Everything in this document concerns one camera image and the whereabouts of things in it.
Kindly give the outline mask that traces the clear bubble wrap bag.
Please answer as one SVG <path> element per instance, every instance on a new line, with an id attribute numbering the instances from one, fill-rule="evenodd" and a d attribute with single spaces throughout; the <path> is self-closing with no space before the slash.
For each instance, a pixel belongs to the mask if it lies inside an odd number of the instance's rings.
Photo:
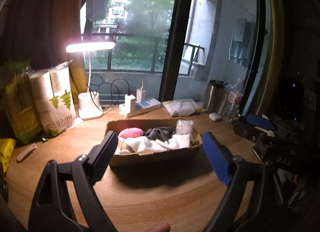
<path id="1" fill-rule="evenodd" d="M 193 120 L 184 120 L 179 119 L 176 122 L 176 134 L 186 135 L 191 134 L 194 129 L 194 121 Z"/>

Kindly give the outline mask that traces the grey sock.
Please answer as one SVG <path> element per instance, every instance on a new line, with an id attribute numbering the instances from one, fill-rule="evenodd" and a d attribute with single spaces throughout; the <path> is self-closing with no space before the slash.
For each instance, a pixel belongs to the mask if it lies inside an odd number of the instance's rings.
<path id="1" fill-rule="evenodd" d="M 144 132 L 144 135 L 150 140 L 169 141 L 169 139 L 175 134 L 175 128 L 173 126 L 155 127 L 150 128 Z"/>

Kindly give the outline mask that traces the white waffle cloth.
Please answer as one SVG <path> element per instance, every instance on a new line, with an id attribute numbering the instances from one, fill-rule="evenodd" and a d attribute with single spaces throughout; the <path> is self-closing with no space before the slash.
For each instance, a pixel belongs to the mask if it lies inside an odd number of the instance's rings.
<path id="1" fill-rule="evenodd" d="M 137 138 L 121 138 L 118 137 L 118 145 L 115 155 L 125 154 L 147 154 L 165 152 L 176 149 L 190 148 L 193 142 L 191 134 L 174 134 L 168 141 L 161 141 L 159 139 L 150 140 L 146 136 L 139 136 Z"/>

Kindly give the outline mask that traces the pink fuzzy plush pouch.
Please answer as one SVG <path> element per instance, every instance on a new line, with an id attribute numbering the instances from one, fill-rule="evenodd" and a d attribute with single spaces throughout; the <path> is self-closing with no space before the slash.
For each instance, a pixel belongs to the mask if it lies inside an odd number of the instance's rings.
<path id="1" fill-rule="evenodd" d="M 137 127 L 126 128 L 126 129 L 120 131 L 118 136 L 123 139 L 137 138 L 140 136 L 144 136 L 144 131 L 140 128 L 137 128 Z"/>

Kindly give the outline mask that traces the clear water bottle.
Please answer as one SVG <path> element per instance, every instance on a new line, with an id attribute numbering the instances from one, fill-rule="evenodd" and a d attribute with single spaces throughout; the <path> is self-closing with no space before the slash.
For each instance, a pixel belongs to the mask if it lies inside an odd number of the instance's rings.
<path id="1" fill-rule="evenodd" d="M 222 111 L 223 121 L 231 122 L 238 113 L 240 103 L 244 95 L 244 79 L 238 78 L 237 83 L 229 92 L 227 103 Z"/>

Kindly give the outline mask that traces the steel thermos mug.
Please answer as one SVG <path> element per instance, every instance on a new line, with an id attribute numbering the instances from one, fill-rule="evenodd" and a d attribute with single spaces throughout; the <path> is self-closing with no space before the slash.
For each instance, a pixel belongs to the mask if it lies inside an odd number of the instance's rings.
<path id="1" fill-rule="evenodd" d="M 207 114 L 215 112 L 217 104 L 223 93 L 224 84 L 222 81 L 210 80 L 204 93 L 203 108 Z"/>

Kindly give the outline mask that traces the white cloth package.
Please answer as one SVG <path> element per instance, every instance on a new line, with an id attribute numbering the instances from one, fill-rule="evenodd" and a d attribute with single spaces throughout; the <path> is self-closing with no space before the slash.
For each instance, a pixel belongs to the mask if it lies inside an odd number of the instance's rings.
<path id="1" fill-rule="evenodd" d="M 193 99 L 178 99 L 162 102 L 171 117 L 185 117 L 205 112 Z"/>

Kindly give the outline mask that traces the hanging teal towel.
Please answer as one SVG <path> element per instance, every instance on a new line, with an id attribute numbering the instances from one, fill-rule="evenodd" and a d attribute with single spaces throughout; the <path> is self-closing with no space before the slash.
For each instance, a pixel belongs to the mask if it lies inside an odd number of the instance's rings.
<path id="1" fill-rule="evenodd" d="M 231 45 L 229 47 L 229 60 L 248 68 L 251 60 L 253 41 L 255 38 L 255 22 L 246 18 L 235 22 Z"/>

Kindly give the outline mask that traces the yellow packet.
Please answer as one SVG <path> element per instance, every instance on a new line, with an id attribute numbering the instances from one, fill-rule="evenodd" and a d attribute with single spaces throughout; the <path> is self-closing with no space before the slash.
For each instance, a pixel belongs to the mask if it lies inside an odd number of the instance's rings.
<path id="1" fill-rule="evenodd" d="M 0 164 L 1 174 L 5 175 L 8 171 L 16 140 L 11 138 L 0 139 Z"/>

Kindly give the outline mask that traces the white power strip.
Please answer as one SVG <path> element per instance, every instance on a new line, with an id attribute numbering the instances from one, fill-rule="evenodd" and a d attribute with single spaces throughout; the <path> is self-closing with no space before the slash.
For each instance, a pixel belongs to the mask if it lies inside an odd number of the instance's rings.
<path id="1" fill-rule="evenodd" d="M 119 114 L 124 116 L 125 118 L 131 118 L 134 116 L 142 115 L 154 110 L 161 108 L 162 104 L 158 100 L 154 98 L 146 99 L 144 102 L 136 101 L 135 110 L 132 112 L 127 112 L 125 109 L 125 104 L 119 105 Z"/>

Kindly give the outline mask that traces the white charger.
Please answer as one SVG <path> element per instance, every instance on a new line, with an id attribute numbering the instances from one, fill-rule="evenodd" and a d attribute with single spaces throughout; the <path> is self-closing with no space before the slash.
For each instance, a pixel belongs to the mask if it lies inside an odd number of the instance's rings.
<path id="1" fill-rule="evenodd" d="M 142 103 L 144 102 L 146 99 L 146 91 L 143 87 L 139 88 L 136 90 L 136 100 L 139 102 L 139 103 Z"/>
<path id="2" fill-rule="evenodd" d="M 126 114 L 129 114 L 135 111 L 136 106 L 136 97 L 132 94 L 125 94 L 125 103 L 124 103 L 124 111 Z"/>

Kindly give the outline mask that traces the white desk lamp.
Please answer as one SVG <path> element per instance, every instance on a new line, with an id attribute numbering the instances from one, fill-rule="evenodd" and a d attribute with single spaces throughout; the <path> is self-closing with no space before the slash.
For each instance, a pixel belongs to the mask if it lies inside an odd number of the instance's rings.
<path id="1" fill-rule="evenodd" d="M 82 52 L 88 56 L 88 82 L 87 92 L 78 95 L 79 100 L 79 118 L 82 120 L 93 120 L 102 117 L 103 109 L 99 101 L 99 93 L 91 91 L 92 77 L 92 59 L 91 54 L 94 51 L 112 50 L 116 43 L 112 41 L 82 41 L 80 43 L 70 44 L 66 46 L 67 53 Z"/>

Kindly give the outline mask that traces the white charger left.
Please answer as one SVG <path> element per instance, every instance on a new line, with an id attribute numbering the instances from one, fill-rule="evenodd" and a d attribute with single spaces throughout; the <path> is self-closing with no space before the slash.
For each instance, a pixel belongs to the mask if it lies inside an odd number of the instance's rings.
<path id="1" fill-rule="evenodd" d="M 124 111 L 126 114 L 129 114 L 135 111 L 136 106 L 136 97 L 132 94 L 125 94 L 125 103 L 124 103 Z"/>

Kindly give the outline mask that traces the green yellow snack bag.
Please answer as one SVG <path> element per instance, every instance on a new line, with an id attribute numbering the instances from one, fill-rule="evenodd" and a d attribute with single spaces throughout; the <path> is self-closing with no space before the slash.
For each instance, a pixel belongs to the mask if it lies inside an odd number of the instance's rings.
<path id="1" fill-rule="evenodd" d="M 42 133 L 42 125 L 30 86 L 29 62 L 5 62 L 1 66 L 1 96 L 13 133 L 28 144 Z"/>

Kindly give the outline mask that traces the hanging black trousers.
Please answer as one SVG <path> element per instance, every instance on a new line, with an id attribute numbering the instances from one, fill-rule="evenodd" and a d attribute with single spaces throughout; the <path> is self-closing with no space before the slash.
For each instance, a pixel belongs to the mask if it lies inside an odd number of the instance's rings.
<path id="1" fill-rule="evenodd" d="M 86 6 L 86 0 L 81 0 L 80 4 L 80 8 L 83 8 L 83 6 Z M 93 23 L 90 20 L 86 19 L 84 32 L 81 34 L 83 41 L 92 39 L 92 28 Z"/>

